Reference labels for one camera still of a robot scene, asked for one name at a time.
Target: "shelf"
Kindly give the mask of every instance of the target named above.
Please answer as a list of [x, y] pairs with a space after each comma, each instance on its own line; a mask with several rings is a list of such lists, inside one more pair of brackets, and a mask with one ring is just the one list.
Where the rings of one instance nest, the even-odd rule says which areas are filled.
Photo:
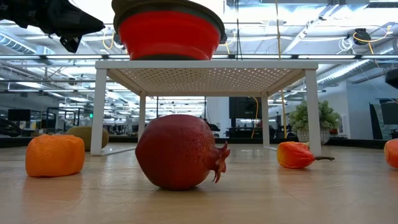
[[147, 96], [271, 95], [316, 70], [298, 61], [101, 61], [97, 69], [135, 94]]

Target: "wooden floor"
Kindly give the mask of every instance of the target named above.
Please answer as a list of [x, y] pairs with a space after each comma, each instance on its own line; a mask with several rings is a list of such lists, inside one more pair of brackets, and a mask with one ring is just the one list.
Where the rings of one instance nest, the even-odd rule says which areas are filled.
[[398, 223], [398, 170], [382, 150], [324, 147], [335, 161], [288, 170], [275, 151], [230, 148], [220, 182], [211, 174], [187, 192], [153, 186], [134, 151], [87, 154], [81, 174], [36, 179], [24, 148], [0, 149], [0, 223]]

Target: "green plant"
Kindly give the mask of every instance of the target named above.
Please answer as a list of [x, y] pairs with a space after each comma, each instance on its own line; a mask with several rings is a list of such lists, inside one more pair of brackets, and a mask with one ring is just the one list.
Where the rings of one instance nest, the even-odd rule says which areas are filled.
[[[329, 107], [329, 102], [319, 102], [319, 123], [321, 129], [338, 128], [340, 115]], [[303, 101], [296, 106], [296, 110], [290, 114], [290, 123], [295, 131], [299, 129], [308, 130], [307, 102]]]

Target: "white metal table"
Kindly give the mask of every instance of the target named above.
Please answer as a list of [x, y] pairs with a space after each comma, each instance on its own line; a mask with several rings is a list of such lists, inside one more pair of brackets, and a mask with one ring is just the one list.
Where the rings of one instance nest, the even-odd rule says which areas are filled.
[[122, 149], [101, 149], [106, 77], [140, 96], [138, 138], [145, 128], [147, 96], [260, 96], [262, 137], [269, 147], [268, 97], [305, 77], [310, 147], [321, 154], [316, 62], [301, 61], [100, 61], [96, 63], [91, 154], [103, 156]]

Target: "red collapsible bowl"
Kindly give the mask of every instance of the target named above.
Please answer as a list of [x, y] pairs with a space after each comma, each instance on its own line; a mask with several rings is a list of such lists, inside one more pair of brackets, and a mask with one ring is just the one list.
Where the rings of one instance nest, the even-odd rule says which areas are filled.
[[115, 2], [114, 26], [131, 60], [210, 60], [224, 39], [221, 19], [194, 2]]

